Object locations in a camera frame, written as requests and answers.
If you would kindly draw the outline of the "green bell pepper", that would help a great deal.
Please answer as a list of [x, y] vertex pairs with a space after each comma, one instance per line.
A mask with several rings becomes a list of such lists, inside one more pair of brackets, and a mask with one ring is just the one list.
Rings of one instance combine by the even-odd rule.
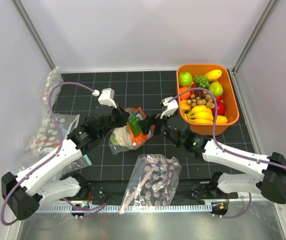
[[140, 120], [141, 119], [136, 115], [130, 116], [127, 120], [129, 128], [131, 129], [131, 132], [133, 133], [135, 137], [138, 136], [142, 132], [142, 129], [139, 125]]

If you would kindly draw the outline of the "orange pumpkin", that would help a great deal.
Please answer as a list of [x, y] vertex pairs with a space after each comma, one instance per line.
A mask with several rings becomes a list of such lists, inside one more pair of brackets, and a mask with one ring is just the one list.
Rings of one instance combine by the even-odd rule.
[[147, 141], [151, 137], [151, 133], [148, 133], [147, 135], [144, 135], [142, 132], [138, 134], [137, 136], [134, 136], [134, 142], [142, 142], [142, 141]]

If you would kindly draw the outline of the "clear bag orange zipper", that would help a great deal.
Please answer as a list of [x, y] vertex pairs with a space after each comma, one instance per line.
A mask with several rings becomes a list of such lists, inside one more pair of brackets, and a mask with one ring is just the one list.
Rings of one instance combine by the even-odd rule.
[[125, 111], [129, 113], [126, 125], [115, 128], [108, 141], [110, 150], [114, 155], [130, 150], [137, 150], [153, 136], [153, 125], [146, 135], [143, 134], [143, 130], [139, 125], [139, 121], [147, 117], [141, 108], [129, 107]]

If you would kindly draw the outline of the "white cauliflower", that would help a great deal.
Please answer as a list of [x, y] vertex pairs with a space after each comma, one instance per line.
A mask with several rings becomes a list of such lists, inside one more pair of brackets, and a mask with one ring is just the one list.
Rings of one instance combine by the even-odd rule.
[[133, 147], [134, 143], [127, 126], [115, 128], [109, 140], [112, 144], [126, 148]]

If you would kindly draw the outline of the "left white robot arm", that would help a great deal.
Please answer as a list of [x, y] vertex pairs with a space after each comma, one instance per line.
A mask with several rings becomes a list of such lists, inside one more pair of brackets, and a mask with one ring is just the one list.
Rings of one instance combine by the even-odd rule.
[[4, 200], [1, 212], [9, 207], [16, 220], [22, 221], [48, 202], [66, 197], [77, 200], [87, 198], [90, 188], [80, 176], [68, 177], [48, 186], [44, 184], [67, 165], [100, 145], [111, 130], [125, 126], [129, 116], [119, 105], [100, 105], [47, 156], [17, 174], [4, 174], [1, 177], [1, 196]]

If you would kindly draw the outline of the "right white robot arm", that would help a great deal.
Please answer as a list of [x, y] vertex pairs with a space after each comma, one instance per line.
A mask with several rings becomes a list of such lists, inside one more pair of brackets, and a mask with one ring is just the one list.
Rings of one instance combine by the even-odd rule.
[[177, 148], [208, 163], [224, 165], [238, 174], [216, 172], [208, 192], [213, 198], [234, 192], [260, 194], [267, 200], [286, 204], [286, 159], [277, 152], [255, 154], [217, 142], [214, 138], [192, 132], [180, 116], [147, 116], [138, 122], [144, 134], [154, 127]]

